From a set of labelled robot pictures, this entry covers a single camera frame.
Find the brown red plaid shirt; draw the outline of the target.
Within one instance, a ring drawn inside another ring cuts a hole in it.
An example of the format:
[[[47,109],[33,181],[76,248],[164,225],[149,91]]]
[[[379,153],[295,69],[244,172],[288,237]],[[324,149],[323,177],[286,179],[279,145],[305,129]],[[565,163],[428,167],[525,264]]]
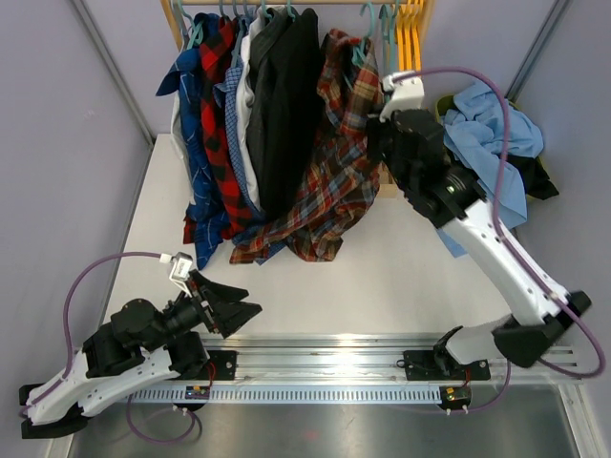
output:
[[[352,91],[345,89],[341,76],[342,52],[358,42],[359,38],[338,29],[327,33],[325,63],[317,83],[324,114],[294,205],[238,242],[231,263],[263,263],[282,246],[305,261],[332,261],[342,246],[343,234],[375,201],[379,167],[368,159],[366,124],[383,96],[371,40],[366,63],[354,75]]]

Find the teal plastic hanger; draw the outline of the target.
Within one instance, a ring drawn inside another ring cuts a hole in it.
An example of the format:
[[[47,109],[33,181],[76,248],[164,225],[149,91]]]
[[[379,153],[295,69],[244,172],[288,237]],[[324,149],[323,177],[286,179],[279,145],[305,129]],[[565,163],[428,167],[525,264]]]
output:
[[[348,91],[353,90],[353,81],[355,74],[358,74],[363,65],[366,63],[368,42],[372,38],[375,26],[374,6],[371,1],[366,1],[360,8],[359,15],[363,16],[366,12],[369,13],[369,28],[368,31],[359,39],[356,45],[351,45],[349,51],[343,51],[342,57],[344,62],[341,65],[341,76]]]

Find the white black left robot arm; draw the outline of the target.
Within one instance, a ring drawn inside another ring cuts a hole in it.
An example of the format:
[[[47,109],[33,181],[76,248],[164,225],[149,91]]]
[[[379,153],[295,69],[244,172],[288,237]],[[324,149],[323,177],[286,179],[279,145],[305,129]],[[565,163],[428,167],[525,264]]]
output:
[[[194,380],[214,371],[196,327],[224,339],[262,312],[247,290],[216,283],[193,270],[178,296],[158,309],[145,299],[126,302],[75,351],[70,368],[45,384],[23,385],[19,403],[24,439],[54,439],[150,385]]]

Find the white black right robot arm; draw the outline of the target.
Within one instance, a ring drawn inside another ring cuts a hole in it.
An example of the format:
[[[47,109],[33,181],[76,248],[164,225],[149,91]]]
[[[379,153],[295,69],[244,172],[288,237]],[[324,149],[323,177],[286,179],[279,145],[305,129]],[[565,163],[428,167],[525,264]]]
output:
[[[474,171],[447,158],[443,128],[426,110],[369,114],[368,156],[384,163],[412,208],[457,241],[494,284],[508,316],[448,331],[433,347],[433,366],[454,378],[467,365],[505,358],[519,367],[540,362],[591,305],[582,291],[553,281],[502,223]]]

